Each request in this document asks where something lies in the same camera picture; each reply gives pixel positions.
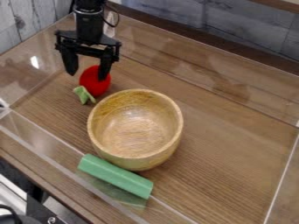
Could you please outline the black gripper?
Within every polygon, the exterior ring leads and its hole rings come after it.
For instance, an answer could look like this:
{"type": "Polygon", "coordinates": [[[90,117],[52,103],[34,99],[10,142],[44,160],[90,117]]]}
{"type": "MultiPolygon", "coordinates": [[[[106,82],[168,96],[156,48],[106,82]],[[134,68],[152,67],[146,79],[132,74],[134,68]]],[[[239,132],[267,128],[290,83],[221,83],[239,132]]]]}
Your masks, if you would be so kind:
{"type": "Polygon", "coordinates": [[[79,70],[79,55],[86,55],[100,59],[98,79],[103,81],[114,62],[119,61],[122,42],[102,34],[96,42],[82,40],[76,31],[58,30],[55,32],[55,49],[62,54],[62,59],[67,73],[74,76],[79,70]]]}

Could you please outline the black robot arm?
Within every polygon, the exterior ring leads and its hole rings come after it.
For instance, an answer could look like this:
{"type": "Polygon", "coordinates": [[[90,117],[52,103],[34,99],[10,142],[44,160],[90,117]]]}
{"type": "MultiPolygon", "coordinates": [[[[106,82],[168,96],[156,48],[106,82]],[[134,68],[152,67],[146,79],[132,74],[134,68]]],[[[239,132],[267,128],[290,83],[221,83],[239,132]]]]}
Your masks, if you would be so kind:
{"type": "Polygon", "coordinates": [[[60,52],[66,71],[74,75],[79,70],[79,56],[100,60],[98,79],[108,77],[112,64],[119,61],[122,42],[104,33],[104,25],[116,27],[104,18],[108,0],[74,0],[72,11],[76,29],[55,32],[55,49],[60,52]]]}

